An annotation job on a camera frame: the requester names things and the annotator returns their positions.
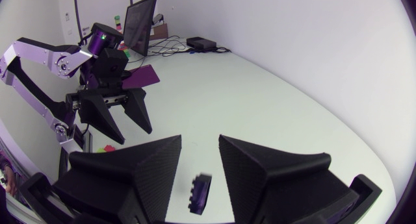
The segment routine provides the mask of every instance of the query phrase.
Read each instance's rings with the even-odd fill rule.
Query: green object
[[[129,53],[129,50],[128,50],[128,49],[125,49],[125,50],[124,50],[124,53],[125,53],[125,55],[126,55],[128,58],[130,58],[130,53]]]

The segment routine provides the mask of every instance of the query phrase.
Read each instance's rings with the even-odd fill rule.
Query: purple pad
[[[150,64],[132,69],[130,72],[132,75],[123,81],[123,89],[142,88],[161,81]]]

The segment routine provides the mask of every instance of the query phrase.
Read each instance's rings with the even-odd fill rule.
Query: cardboard box
[[[168,37],[168,24],[156,26],[150,31],[150,40],[165,39]]]

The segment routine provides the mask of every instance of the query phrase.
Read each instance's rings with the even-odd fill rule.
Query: purple object
[[[189,198],[189,211],[194,214],[202,215],[207,205],[209,187],[211,186],[212,176],[200,174],[192,181],[194,188],[191,189],[192,196]]]
[[[123,81],[123,89],[142,88],[161,81],[151,65],[130,70],[131,76]]]

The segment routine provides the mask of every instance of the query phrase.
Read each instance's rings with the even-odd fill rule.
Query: white wall
[[[58,0],[2,0],[0,2],[0,53],[20,37],[51,45],[64,44],[59,19]],[[75,79],[63,80],[48,68],[22,59],[23,69],[43,91],[55,101],[64,101],[65,93],[73,92]],[[23,163],[30,158],[53,182],[58,177],[60,146],[46,121],[33,110],[11,86],[0,82],[0,137],[9,142],[14,156]],[[34,173],[33,164],[29,172]]]
[[[130,0],[77,0],[81,28],[92,27],[95,22],[103,23],[116,28],[114,17],[120,16],[120,23],[124,29],[125,12]],[[159,4],[156,4],[155,14],[158,13]],[[80,40],[77,18],[75,15],[74,0],[59,0],[60,22],[66,44],[77,44]]]
[[[416,159],[415,35],[400,0],[158,1],[170,35],[217,41],[344,121],[400,199]]]

